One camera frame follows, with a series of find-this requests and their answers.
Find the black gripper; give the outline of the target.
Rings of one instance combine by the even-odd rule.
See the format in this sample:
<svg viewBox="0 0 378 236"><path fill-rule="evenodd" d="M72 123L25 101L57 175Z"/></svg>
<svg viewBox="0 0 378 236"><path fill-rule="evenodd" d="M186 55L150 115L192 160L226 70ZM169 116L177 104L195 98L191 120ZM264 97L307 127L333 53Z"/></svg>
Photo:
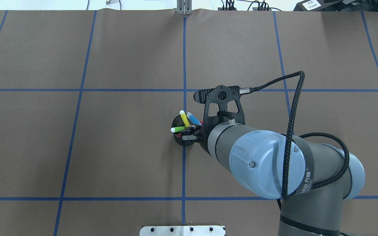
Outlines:
<svg viewBox="0 0 378 236"><path fill-rule="evenodd" d="M190 144L199 143L207 145L208 136L206 131L207 129L204 128L203 124L195 124L189 126L189 128L179 132L178 134L181 136L182 141L188 141Z"/></svg>

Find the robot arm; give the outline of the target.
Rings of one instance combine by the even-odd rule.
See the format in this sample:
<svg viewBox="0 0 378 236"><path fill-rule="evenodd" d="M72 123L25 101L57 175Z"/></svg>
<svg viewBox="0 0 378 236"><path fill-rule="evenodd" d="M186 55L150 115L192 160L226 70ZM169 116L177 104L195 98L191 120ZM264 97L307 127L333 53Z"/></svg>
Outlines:
<svg viewBox="0 0 378 236"><path fill-rule="evenodd" d="M204 138L204 125L175 133L181 146L199 143L247 190L282 200L285 135L222 122ZM340 236L345 200L365 185L360 160L329 144L293 136L288 164L288 199L282 200L279 236Z"/></svg>

